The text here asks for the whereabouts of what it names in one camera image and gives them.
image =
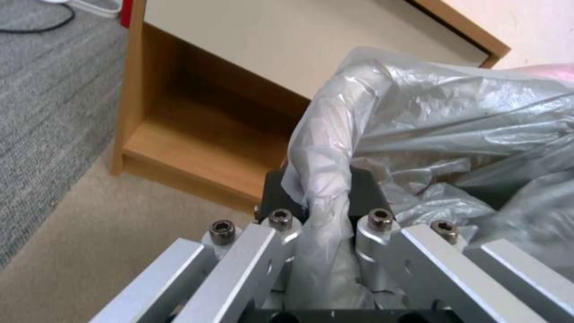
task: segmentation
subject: red object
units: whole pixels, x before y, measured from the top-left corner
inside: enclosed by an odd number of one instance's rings
[[[129,28],[130,27],[130,21],[131,21],[131,5],[133,3],[133,0],[123,0],[123,5],[122,5],[122,19],[121,19],[121,24],[122,26],[124,26],[125,28]]]

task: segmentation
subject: white plastic bag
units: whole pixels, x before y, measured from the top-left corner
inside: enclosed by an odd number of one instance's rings
[[[352,51],[315,95],[289,143],[282,186],[311,216],[287,306],[316,308],[341,297],[325,291],[339,245],[352,236],[351,162],[375,174],[402,225],[447,218],[464,226],[495,211],[436,183],[453,183],[572,133],[573,93],[572,84],[556,80],[423,63],[372,48]],[[468,237],[475,231],[463,228]],[[349,287],[354,284],[350,279]]]

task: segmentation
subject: beige carpet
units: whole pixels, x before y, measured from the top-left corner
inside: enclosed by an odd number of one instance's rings
[[[161,184],[108,173],[109,149],[0,273],[0,322],[85,322],[176,238],[252,217]]]

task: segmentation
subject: carpet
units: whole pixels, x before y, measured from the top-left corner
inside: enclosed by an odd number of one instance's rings
[[[0,28],[65,19],[60,6],[0,0]],[[109,143],[127,30],[76,10],[43,34],[0,34],[0,270]]]
[[[0,322],[87,322],[177,238],[253,216],[109,171],[111,149],[0,272]]]

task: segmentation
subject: open cabinet compartment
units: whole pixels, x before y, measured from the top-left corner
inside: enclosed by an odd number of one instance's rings
[[[308,100],[146,23],[134,33],[113,172],[252,211]]]

